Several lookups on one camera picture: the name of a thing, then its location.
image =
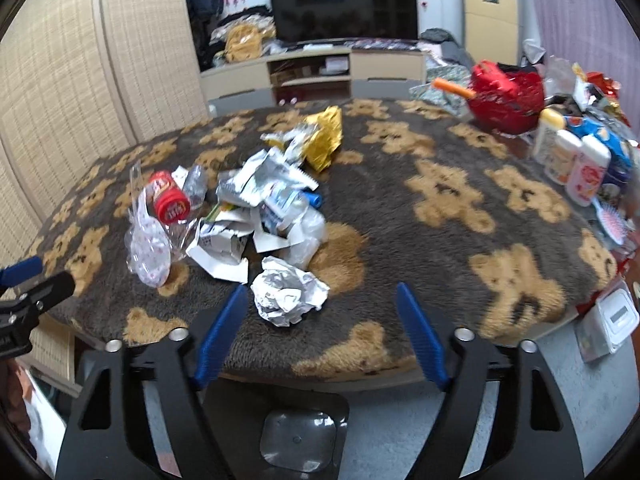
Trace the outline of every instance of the blue package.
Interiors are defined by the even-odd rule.
[[[603,126],[602,123],[588,117],[565,117],[567,127],[578,138],[593,135],[611,152],[611,163],[626,172],[632,168],[628,147],[615,133]]]

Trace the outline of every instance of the red bottle cap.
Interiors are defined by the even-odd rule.
[[[172,187],[158,197],[154,202],[154,208],[159,221],[163,224],[172,224],[187,218],[191,204],[178,187]]]

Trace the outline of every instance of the orange stick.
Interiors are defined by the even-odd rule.
[[[444,90],[445,92],[449,92],[451,94],[459,95],[460,97],[463,97],[465,99],[474,99],[476,97],[476,92],[474,92],[473,90],[464,88],[460,85],[456,85],[455,83],[449,82],[441,77],[437,77],[436,79],[434,79],[431,85],[434,88]]]

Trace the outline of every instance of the tv stand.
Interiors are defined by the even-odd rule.
[[[332,56],[347,57],[348,71],[317,73],[318,66]],[[275,106],[293,97],[409,99],[409,88],[424,83],[424,58],[421,52],[404,50],[299,49],[212,68],[200,74],[200,83],[205,100],[219,115]]]

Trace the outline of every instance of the white bottle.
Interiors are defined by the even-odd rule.
[[[553,108],[545,108],[540,112],[538,134],[531,155],[543,166],[546,164],[549,152],[556,140],[556,132],[564,129],[565,126],[564,117]]]
[[[546,160],[545,173],[556,184],[564,184],[574,166],[575,157],[580,152],[582,141],[567,130],[558,130],[556,141]]]
[[[603,143],[593,135],[583,137],[580,153],[566,183],[569,198],[577,205],[588,206],[600,189],[610,161],[611,152]]]

